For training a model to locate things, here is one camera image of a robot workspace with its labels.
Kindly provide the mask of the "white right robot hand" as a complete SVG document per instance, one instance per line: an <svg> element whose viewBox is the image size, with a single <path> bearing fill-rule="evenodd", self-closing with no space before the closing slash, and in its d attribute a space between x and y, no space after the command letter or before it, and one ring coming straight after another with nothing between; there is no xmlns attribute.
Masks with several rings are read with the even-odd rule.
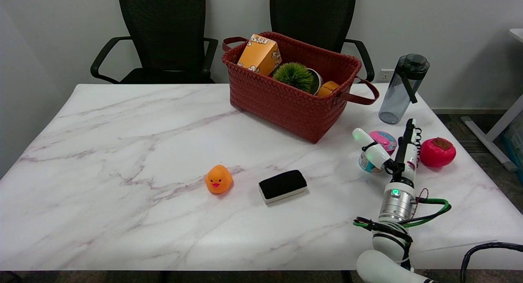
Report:
<svg viewBox="0 0 523 283"><path fill-rule="evenodd" d="M352 135L367 160L374 167L383 168L388 174L392 175L391 182L399 182L414 188L418 158L418 131L416 119L409 119L404 134L398 142L394 159L381 144L363 129L356 128Z"/></svg>

